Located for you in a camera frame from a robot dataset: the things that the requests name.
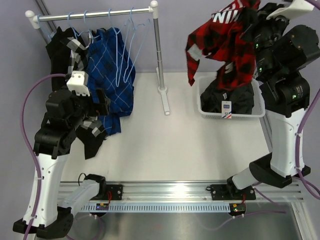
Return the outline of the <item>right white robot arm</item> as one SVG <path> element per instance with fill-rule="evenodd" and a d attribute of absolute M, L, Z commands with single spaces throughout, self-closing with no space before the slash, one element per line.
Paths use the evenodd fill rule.
<path fill-rule="evenodd" d="M 303 181 L 311 172 L 302 155 L 303 128 L 316 102 L 310 101 L 310 85 L 300 70 L 319 58 L 319 37 L 306 25 L 287 27 L 290 20 L 319 6 L 317 0 L 268 3 L 241 35 L 242 40 L 253 43 L 272 151 L 227 180 L 230 198 L 237 199 L 260 183 L 282 189 L 293 178 Z"/>

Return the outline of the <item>dark pinstriped shirt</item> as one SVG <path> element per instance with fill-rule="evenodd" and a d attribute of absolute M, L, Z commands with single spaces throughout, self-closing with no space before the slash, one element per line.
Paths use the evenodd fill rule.
<path fill-rule="evenodd" d="M 212 81 L 200 95 L 201 109 L 208 113 L 221 113 L 222 101 L 231 102 L 233 114 L 251 115 L 254 103 L 254 90 L 251 83 L 233 90 L 218 89 Z"/>

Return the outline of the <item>red black plaid shirt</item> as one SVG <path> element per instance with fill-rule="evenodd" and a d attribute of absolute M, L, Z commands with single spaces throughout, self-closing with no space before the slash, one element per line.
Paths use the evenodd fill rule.
<path fill-rule="evenodd" d="M 217 71 L 220 90 L 233 90 L 251 83 L 256 56 L 244 33 L 258 19 L 259 0 L 234 0 L 212 13 L 211 18 L 188 35 L 185 47 L 187 78 L 195 83 L 201 57 L 223 62 Z"/>

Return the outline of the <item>blue hanger of red shirt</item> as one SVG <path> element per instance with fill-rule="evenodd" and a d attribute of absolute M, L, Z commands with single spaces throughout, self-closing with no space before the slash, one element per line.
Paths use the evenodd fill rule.
<path fill-rule="evenodd" d="M 127 30 L 129 30 L 128 25 L 130 24 L 130 20 L 127 19 L 121 28 L 116 30 L 116 28 L 113 25 L 113 22 L 111 20 L 111 11 L 112 9 L 108 9 L 108 19 L 111 24 L 111 28 L 114 32 L 115 35 L 115 66 L 116 66 L 116 74 L 115 74 L 115 85 L 116 87 L 119 87 L 120 85 L 120 77 L 121 77 L 121 71 L 122 71 L 122 64 L 123 64 L 123 58 L 124 58 L 124 53 L 119 52 L 119 41 L 118 41 L 118 35 L 121 33 L 122 28 L 127 27 Z"/>

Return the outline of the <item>blue plaid shirt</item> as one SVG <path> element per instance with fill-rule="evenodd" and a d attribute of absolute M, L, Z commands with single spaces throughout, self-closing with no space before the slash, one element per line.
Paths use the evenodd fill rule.
<path fill-rule="evenodd" d="M 119 87 L 116 87 L 116 38 L 112 28 L 98 29 L 98 38 L 88 48 L 88 88 L 93 91 L 93 100 L 98 102 L 97 88 L 104 90 L 110 99 L 109 115 L 101 115 L 102 122 L 109 136 L 121 132 L 121 117 L 129 116 L 134 107 L 134 81 L 136 70 L 133 70 L 127 83 L 123 82 L 127 68 L 128 51 L 121 33 L 118 35 L 119 52 L 123 55 L 122 70 Z"/>

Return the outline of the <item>light blue wire hanger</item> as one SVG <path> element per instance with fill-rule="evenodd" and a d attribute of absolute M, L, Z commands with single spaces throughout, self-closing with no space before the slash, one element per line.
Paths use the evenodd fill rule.
<path fill-rule="evenodd" d="M 129 43 L 127 68 L 124 70 L 123 82 L 127 83 L 133 70 L 135 70 L 135 64 L 140 55 L 140 52 L 145 44 L 147 35 L 150 30 L 151 20 L 148 18 L 145 22 L 136 24 L 133 19 L 134 7 L 130 9 L 130 22 L 132 36 Z"/>

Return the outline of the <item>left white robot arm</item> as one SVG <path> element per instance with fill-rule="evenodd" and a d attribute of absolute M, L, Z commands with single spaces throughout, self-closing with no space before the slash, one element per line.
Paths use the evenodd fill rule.
<path fill-rule="evenodd" d="M 76 130 L 87 117 L 108 114 L 110 100 L 101 88 L 96 90 L 98 102 L 91 94 L 76 95 L 74 90 L 60 89 L 49 94 L 41 127 L 34 136 L 31 154 L 35 161 L 35 179 L 27 211 L 13 223 L 16 233 L 35 234 L 52 240 L 64 238 L 75 215 L 85 203 L 108 194 L 106 179 L 89 174 L 63 201 L 58 202 L 61 177 Z"/>

